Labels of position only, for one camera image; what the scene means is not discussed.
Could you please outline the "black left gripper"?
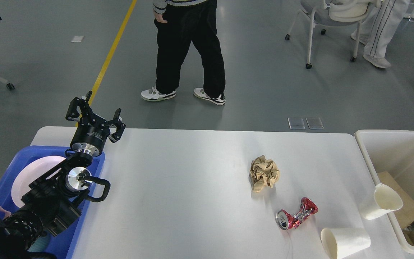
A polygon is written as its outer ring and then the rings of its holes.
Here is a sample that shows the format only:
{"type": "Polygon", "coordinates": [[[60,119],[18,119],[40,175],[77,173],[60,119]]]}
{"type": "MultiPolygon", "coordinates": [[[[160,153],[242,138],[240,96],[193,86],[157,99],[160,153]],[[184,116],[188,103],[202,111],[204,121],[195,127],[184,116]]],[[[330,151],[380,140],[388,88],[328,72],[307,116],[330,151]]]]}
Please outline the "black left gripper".
{"type": "Polygon", "coordinates": [[[67,109],[66,120],[78,122],[70,148],[75,152],[97,157],[102,154],[107,137],[112,143],[121,139],[125,123],[120,117],[121,108],[118,108],[113,119],[107,122],[107,127],[102,126],[105,124],[105,120],[101,121],[101,117],[92,111],[88,103],[92,93],[89,91],[83,98],[72,99],[67,109]],[[112,125],[116,126],[116,131],[110,134],[110,126],[112,125]]]}

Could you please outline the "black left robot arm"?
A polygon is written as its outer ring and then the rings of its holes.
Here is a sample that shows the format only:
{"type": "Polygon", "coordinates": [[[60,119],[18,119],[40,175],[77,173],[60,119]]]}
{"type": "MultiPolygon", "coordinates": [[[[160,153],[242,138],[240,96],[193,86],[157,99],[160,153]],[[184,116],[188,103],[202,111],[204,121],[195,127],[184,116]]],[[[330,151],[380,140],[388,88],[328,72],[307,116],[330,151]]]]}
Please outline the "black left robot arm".
{"type": "Polygon", "coordinates": [[[95,114],[89,105],[92,91],[85,98],[74,98],[66,120],[78,123],[65,151],[66,158],[29,184],[29,191],[16,212],[0,219],[0,259],[54,259],[47,252],[30,252],[43,231],[57,236],[69,228],[82,214],[79,205],[88,200],[101,202],[110,191],[108,180],[87,172],[93,158],[102,154],[106,140],[120,140],[125,123],[118,108],[111,120],[95,114]]]}

